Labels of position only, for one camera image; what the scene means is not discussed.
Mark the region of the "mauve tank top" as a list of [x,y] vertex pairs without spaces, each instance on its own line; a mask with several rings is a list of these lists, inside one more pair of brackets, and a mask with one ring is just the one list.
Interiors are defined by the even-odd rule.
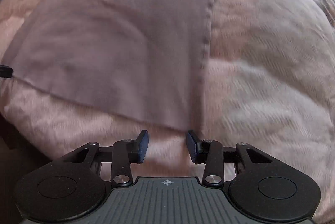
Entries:
[[176,130],[203,122],[214,0],[41,0],[3,63],[38,90]]

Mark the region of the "pink grey duvet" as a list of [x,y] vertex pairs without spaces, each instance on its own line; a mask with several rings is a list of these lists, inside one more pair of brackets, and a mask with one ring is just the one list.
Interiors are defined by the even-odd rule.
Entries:
[[[334,0],[216,0],[203,133],[247,142],[312,177],[317,223],[334,223]],[[1,114],[58,158],[89,141],[112,145],[142,129],[150,146],[135,176],[202,176],[184,134],[1,81]]]

